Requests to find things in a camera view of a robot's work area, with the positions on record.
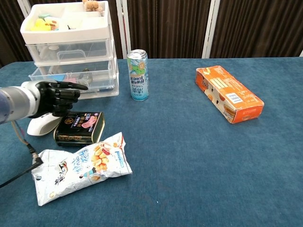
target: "blue table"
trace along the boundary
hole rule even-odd
[[[36,202],[31,174],[0,189],[1,226],[303,226],[303,58],[149,60],[150,97],[133,101],[125,60],[120,95],[81,100],[103,111],[105,139],[120,131],[132,175]],[[196,68],[221,65],[265,103],[258,119],[232,125],[195,84]],[[18,86],[32,62],[0,69]],[[19,121],[26,129],[29,119]],[[27,137],[62,149],[53,135]],[[0,125],[0,177],[31,164],[9,123]],[[74,152],[77,148],[65,148]]]

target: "black cable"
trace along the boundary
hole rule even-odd
[[[8,181],[6,181],[5,183],[1,184],[1,185],[0,185],[0,188],[4,187],[5,185],[7,185],[7,184],[9,184],[9,183],[11,183],[11,182],[13,182],[14,180],[18,179],[20,176],[22,176],[22,175],[28,173],[29,171],[31,171],[31,170],[37,168],[37,167],[38,167],[39,165],[41,165],[41,164],[42,164],[42,163],[39,163],[39,162],[34,163],[34,164],[33,164],[30,168],[28,168],[27,170],[23,171],[22,173],[18,174],[17,176],[14,176],[13,178],[11,178],[11,179],[9,179]]]
[[[6,181],[3,184],[1,184],[0,188],[4,187],[5,185],[8,185],[9,183],[13,182],[14,180],[18,179],[19,177],[21,177],[22,175],[28,173],[29,171],[37,168],[38,166],[40,166],[43,163],[42,159],[36,154],[36,150],[25,140],[25,138],[24,138],[24,132],[21,129],[21,127],[18,125],[18,123],[16,121],[12,121],[11,124],[12,124],[12,126],[13,126],[13,128],[15,130],[15,133],[18,136],[19,140],[27,146],[29,152],[33,156],[33,159],[35,160],[35,163],[33,163],[30,168],[26,169],[22,173],[14,176],[13,178],[11,178],[8,181]],[[19,130],[20,130],[23,138],[20,136],[17,128],[19,128]]]

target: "robot finger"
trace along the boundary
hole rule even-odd
[[[53,111],[56,111],[56,112],[67,111],[70,109],[72,109],[72,104],[53,105]]]
[[[69,111],[53,111],[53,116],[55,117],[64,117],[68,114]]]
[[[80,91],[55,89],[54,95],[56,98],[59,98],[59,99],[77,100],[80,97]]]
[[[61,98],[56,98],[54,105],[66,105],[66,104],[73,104],[78,101],[78,98],[73,98],[73,99],[61,99]]]
[[[57,81],[57,83],[49,83],[49,85],[53,88],[61,88],[61,89],[67,89],[67,88],[73,88],[73,89],[80,89],[80,90],[87,90],[87,86],[81,85],[81,84],[75,84],[67,81]]]

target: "plastic packaging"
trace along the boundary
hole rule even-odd
[[[38,205],[43,206],[109,177],[132,174],[124,146],[120,132],[74,154],[62,150],[42,151],[39,157],[44,163],[32,170]]]

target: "white plastic container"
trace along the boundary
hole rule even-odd
[[[116,59],[111,61],[82,64],[39,67],[30,79],[52,79],[86,85],[89,89],[81,91],[80,99],[117,96],[119,94],[119,71]]]
[[[108,2],[99,1],[103,8],[99,12],[85,12],[82,2],[38,4],[32,7],[30,14],[21,25],[21,34],[26,44],[54,44],[72,43],[110,38],[109,25],[111,19],[108,11]],[[68,31],[30,31],[36,19],[41,14],[50,14],[52,17],[63,19],[66,24],[72,24],[77,29]]]
[[[37,67],[84,62],[106,61],[113,58],[110,39],[26,45]]]

